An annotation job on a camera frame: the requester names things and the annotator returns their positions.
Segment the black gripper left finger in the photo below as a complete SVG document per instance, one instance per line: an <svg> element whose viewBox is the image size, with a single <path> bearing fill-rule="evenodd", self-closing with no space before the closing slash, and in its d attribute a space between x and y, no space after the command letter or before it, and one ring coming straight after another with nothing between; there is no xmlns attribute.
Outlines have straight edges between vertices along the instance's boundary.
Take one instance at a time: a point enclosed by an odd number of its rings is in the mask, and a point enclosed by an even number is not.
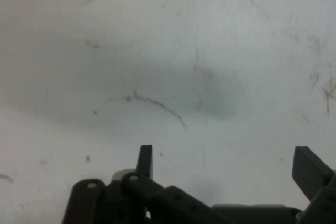
<svg viewBox="0 0 336 224"><path fill-rule="evenodd" d="M153 150L142 145L135 169L124 170L106 185L98 179L77 182L63 223L230 223L175 186L152 179Z"/></svg>

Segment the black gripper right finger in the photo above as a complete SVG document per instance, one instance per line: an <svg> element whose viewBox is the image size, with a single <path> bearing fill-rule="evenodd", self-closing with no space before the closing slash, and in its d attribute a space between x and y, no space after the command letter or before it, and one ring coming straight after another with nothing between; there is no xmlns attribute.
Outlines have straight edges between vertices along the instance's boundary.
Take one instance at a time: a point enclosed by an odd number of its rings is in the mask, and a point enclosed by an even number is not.
<svg viewBox="0 0 336 224"><path fill-rule="evenodd" d="M335 223L335 171L310 148L297 146L292 177L309 200L297 223Z"/></svg>

